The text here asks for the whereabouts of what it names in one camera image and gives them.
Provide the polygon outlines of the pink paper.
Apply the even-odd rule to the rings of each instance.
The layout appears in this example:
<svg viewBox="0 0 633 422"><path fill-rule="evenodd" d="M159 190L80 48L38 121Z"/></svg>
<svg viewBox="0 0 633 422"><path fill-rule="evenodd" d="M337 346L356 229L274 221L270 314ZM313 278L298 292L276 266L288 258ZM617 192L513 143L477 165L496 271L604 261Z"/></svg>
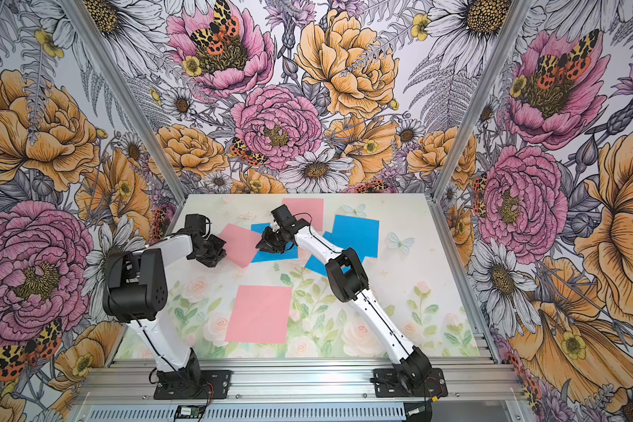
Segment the pink paper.
<svg viewBox="0 0 633 422"><path fill-rule="evenodd" d="M313 229L319 232L324 230L325 201L323 199L285 198L282 204L288 207L292 215L311 221Z"/></svg>
<svg viewBox="0 0 633 422"><path fill-rule="evenodd" d="M241 268L249 267L258 252L256 245L261 240L260 233L229 223L218 237L225 242L229 261Z"/></svg>
<svg viewBox="0 0 633 422"><path fill-rule="evenodd" d="M292 289L240 286L225 340L232 343L286 343Z"/></svg>

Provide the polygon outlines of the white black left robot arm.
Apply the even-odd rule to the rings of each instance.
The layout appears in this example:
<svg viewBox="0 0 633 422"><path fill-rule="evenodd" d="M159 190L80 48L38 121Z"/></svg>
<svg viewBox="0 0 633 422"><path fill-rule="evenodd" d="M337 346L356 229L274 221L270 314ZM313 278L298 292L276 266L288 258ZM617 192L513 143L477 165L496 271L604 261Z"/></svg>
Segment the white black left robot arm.
<svg viewBox="0 0 633 422"><path fill-rule="evenodd" d="M138 251L107 257L103 309L136 332L156 362L163 387L195 389L203 385L196 353L177 333L166 310L166 269L185 258L215 267L226 256L225 242L211 234L207 216L186 216L185 227Z"/></svg>

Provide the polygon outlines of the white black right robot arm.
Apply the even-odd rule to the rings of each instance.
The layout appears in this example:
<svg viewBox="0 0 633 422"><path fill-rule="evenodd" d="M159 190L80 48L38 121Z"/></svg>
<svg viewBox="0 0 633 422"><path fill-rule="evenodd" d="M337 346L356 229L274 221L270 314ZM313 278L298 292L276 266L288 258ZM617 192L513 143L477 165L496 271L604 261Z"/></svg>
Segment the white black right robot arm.
<svg viewBox="0 0 633 422"><path fill-rule="evenodd" d="M271 211L272 223L261 233L259 251L283 254L291 246L302 248L325 267L329 286L342 303L353 306L383 344L393 369L396 385L405 394L427 388L433 366L422 350L407 339L392 322L369 288L362 261L353 248L343 249L313 230L311 222L292 214L281 205Z"/></svg>

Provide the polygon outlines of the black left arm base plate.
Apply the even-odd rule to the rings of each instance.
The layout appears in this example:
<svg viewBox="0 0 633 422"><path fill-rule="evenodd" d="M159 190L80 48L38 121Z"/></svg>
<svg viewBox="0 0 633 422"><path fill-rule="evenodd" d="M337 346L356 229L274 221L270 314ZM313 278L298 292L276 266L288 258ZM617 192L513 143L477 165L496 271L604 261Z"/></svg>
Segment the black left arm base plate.
<svg viewBox="0 0 633 422"><path fill-rule="evenodd" d="M153 394L155 400L225 399L228 397L229 370L201 370L191 374L186 369L174 372L158 371Z"/></svg>

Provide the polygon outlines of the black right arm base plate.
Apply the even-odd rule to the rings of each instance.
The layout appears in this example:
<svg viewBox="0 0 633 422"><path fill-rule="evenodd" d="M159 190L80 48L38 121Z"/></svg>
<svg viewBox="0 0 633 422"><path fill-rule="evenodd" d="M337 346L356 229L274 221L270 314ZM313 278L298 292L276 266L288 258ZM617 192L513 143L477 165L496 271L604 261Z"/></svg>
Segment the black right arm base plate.
<svg viewBox="0 0 633 422"><path fill-rule="evenodd" d="M395 369L374 369L369 381L378 398L426 397L440 399L448 396L448 387L441 369L433 369L417 388L405 391Z"/></svg>

